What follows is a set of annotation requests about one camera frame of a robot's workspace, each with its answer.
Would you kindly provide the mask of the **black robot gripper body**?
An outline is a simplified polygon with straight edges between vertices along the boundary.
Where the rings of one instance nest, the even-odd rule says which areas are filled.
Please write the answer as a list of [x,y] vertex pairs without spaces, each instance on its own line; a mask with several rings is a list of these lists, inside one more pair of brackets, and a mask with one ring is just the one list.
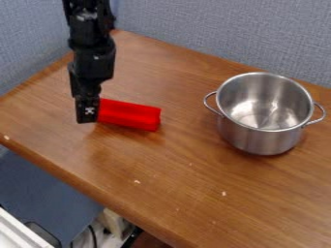
[[85,47],[70,44],[73,60],[66,65],[70,96],[94,96],[101,84],[113,77],[116,45],[112,39]]

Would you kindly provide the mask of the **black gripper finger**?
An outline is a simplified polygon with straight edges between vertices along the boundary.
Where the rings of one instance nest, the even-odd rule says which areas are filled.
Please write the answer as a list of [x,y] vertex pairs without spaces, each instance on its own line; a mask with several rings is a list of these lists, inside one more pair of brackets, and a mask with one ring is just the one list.
[[74,98],[75,121],[78,124],[97,121],[100,110],[100,97]]

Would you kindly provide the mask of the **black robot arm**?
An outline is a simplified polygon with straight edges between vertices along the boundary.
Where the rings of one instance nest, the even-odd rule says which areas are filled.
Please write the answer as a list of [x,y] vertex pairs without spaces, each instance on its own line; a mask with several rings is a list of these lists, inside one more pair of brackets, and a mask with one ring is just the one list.
[[109,36],[114,16],[108,0],[61,0],[69,29],[66,64],[77,123],[97,121],[101,84],[113,77],[116,44]]

